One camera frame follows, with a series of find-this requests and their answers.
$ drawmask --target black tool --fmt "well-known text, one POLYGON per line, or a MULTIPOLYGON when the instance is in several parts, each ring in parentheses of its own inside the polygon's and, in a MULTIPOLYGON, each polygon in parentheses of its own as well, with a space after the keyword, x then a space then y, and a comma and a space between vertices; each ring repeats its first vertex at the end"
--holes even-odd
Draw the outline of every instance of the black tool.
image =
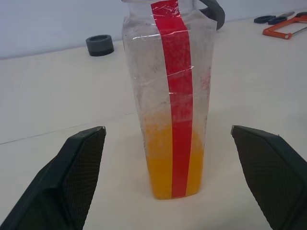
POLYGON ((106 129, 96 127, 68 138, 0 230, 81 230, 96 189, 105 136, 106 129))
POLYGON ((281 22, 288 20, 288 17, 290 17, 294 13, 295 12, 292 11, 292 12, 284 13, 284 14, 278 16, 278 17, 276 17, 274 15, 262 16, 262 17, 255 18, 254 23, 258 23, 258 24, 268 23, 269 25, 276 25, 278 23, 281 23, 281 22))
POLYGON ((216 30, 219 30, 225 23, 225 12, 216 0, 200 0, 208 6, 200 11, 208 18, 217 21, 216 30))
POLYGON ((233 126, 246 182, 273 230, 307 229, 307 162, 280 136, 233 126))

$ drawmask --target orange liquid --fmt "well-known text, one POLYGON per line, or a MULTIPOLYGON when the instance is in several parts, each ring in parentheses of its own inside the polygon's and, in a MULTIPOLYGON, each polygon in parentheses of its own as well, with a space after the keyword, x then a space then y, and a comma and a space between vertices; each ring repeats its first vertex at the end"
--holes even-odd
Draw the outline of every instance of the orange liquid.
MULTIPOLYGON (((146 159, 152 190, 157 199, 172 198, 172 126, 158 129, 155 125, 147 125, 146 159)), ((204 144, 199 135, 192 131, 191 153, 186 196, 198 193, 201 185, 204 144)))

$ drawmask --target white tabletop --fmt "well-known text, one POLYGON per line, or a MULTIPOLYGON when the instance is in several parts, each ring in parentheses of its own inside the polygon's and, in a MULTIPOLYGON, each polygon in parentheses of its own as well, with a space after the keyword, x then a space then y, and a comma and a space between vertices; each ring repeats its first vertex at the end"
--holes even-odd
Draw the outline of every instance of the white tabletop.
POLYGON ((307 32, 287 41, 261 35, 267 25, 252 21, 217 33, 203 186, 182 199, 151 194, 122 42, 105 57, 81 47, 1 60, 0 222, 69 136, 104 125, 84 229, 269 230, 230 131, 235 124, 279 134, 307 160, 307 32))

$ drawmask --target red tape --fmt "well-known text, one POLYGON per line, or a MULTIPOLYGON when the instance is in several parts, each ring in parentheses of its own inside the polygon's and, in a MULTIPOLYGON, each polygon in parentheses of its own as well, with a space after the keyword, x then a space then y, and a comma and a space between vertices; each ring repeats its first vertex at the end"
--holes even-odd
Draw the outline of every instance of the red tape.
POLYGON ((178 0, 151 5, 161 34, 172 113, 172 198, 186 195, 193 120, 193 84, 189 34, 178 0))

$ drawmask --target plastic bottle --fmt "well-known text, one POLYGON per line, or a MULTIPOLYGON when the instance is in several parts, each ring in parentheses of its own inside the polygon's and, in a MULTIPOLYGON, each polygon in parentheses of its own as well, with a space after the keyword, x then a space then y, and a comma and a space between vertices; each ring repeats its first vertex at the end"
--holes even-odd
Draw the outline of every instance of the plastic bottle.
POLYGON ((123 42, 158 199, 201 185, 216 22, 195 0, 123 0, 123 42))

